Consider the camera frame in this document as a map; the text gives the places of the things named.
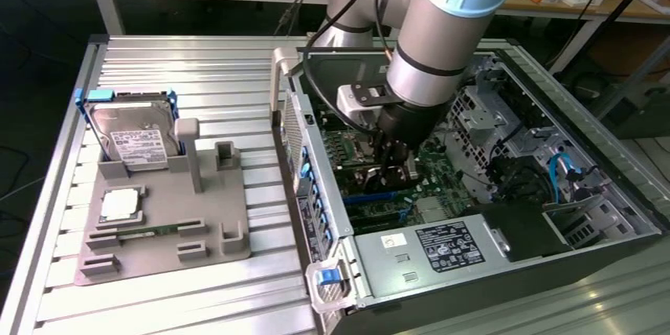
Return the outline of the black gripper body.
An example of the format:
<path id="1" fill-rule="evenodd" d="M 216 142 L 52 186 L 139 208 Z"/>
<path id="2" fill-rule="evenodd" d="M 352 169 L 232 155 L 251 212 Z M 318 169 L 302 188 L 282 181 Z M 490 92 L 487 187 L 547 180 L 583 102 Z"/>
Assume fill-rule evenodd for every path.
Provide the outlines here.
<path id="1" fill-rule="evenodd" d="M 417 150 L 443 119 L 446 104 L 422 107 L 407 102 L 382 106 L 376 131 L 386 134 L 386 142 L 398 141 L 408 150 Z"/>

